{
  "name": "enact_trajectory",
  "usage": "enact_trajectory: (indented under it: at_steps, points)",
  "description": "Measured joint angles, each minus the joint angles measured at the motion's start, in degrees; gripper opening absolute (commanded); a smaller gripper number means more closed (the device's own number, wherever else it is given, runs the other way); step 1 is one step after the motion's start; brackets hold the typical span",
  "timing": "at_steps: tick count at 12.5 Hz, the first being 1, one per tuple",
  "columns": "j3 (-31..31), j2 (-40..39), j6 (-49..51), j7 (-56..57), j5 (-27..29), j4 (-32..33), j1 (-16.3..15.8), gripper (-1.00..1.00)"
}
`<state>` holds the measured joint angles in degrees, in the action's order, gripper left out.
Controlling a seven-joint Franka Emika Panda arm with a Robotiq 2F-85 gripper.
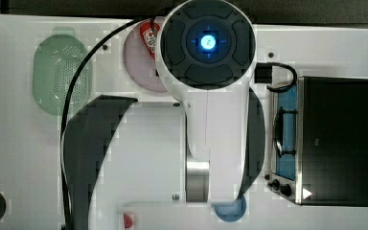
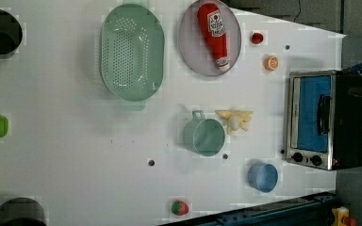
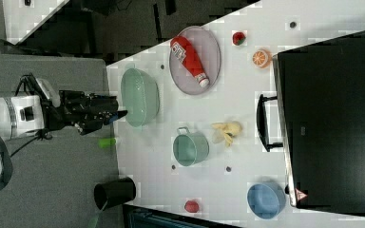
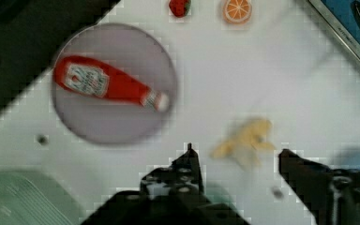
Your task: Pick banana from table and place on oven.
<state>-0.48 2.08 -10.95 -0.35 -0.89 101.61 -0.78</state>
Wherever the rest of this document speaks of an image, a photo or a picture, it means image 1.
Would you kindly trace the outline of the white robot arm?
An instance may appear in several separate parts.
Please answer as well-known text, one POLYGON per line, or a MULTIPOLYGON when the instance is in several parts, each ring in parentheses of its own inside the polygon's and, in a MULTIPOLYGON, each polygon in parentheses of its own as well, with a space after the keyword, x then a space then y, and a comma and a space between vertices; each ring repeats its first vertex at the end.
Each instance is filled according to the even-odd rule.
POLYGON ((187 0, 165 18, 155 64, 186 115, 185 199, 237 199, 247 147, 256 30, 226 0, 187 0))

